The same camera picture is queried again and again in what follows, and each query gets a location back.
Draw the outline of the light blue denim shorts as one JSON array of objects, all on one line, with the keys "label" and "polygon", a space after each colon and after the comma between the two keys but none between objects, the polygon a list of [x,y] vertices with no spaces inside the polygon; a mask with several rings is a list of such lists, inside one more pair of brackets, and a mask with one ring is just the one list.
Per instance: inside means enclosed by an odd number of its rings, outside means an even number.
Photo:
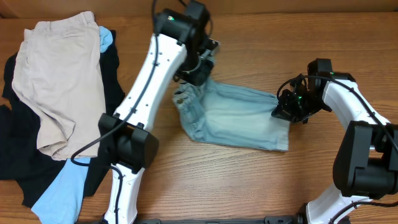
[{"label": "light blue denim shorts", "polygon": [[244,86],[183,82],[174,91],[182,128],[198,142],[287,151],[290,123],[271,115],[275,95]]}]

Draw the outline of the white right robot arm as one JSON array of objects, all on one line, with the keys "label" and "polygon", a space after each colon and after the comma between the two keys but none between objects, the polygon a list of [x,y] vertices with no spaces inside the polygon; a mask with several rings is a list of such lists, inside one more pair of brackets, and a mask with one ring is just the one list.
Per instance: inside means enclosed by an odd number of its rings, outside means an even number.
[{"label": "white right robot arm", "polygon": [[345,135],[333,164],[333,183],[296,215],[265,217],[265,223],[349,223],[349,213],[361,205],[396,207],[396,202],[378,200],[397,193],[397,125],[368,103],[350,73],[333,71],[330,59],[315,59],[306,75],[286,83],[291,88],[277,90],[273,117],[305,124],[325,110],[336,115]]}]

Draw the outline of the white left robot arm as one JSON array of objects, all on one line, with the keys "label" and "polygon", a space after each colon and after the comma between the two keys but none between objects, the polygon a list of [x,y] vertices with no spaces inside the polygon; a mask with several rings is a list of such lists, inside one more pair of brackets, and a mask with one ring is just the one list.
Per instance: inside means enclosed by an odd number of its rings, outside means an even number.
[{"label": "white left robot arm", "polygon": [[159,148],[151,133],[159,105],[171,81],[200,86],[210,76],[218,48],[206,31],[211,23],[210,12],[198,1],[190,1],[183,12],[164,9],[154,16],[150,47],[136,81],[113,115],[99,120],[113,174],[101,223],[134,223],[141,179]]}]

